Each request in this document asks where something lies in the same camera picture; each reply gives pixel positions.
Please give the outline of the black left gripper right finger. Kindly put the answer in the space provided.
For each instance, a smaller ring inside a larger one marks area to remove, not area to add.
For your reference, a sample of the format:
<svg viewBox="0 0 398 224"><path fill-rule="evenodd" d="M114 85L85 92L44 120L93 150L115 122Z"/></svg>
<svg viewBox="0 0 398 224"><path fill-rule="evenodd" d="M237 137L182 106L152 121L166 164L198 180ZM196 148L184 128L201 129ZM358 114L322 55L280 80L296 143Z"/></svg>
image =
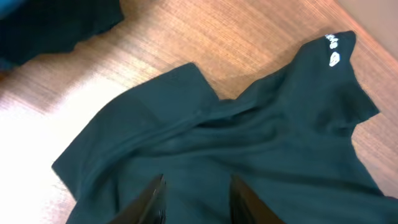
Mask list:
<svg viewBox="0 0 398 224"><path fill-rule="evenodd" d="M284 224L237 175L231 176L229 210L232 224Z"/></svg>

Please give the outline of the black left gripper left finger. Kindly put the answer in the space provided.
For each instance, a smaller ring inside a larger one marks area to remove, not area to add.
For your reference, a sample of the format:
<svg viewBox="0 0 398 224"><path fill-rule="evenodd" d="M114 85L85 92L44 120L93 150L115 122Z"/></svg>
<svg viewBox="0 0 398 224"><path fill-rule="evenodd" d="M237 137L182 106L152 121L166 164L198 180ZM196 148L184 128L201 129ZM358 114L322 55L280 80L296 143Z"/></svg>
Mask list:
<svg viewBox="0 0 398 224"><path fill-rule="evenodd" d="M109 224L164 224L166 222L166 182L155 176L146 188Z"/></svg>

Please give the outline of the black t-shirt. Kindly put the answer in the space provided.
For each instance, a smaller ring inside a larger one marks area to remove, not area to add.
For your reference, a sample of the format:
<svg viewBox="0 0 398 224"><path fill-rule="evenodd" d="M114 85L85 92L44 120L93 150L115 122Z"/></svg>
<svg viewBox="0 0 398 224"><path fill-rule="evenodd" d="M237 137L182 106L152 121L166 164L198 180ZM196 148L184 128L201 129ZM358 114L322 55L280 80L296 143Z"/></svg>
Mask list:
<svg viewBox="0 0 398 224"><path fill-rule="evenodd" d="M231 223L237 175L285 223L396 223L358 159L355 127L379 110L359 85L352 31L222 100L194 63L125 91L53 163L76 200L68 223L109 223L157 175L165 223Z"/></svg>

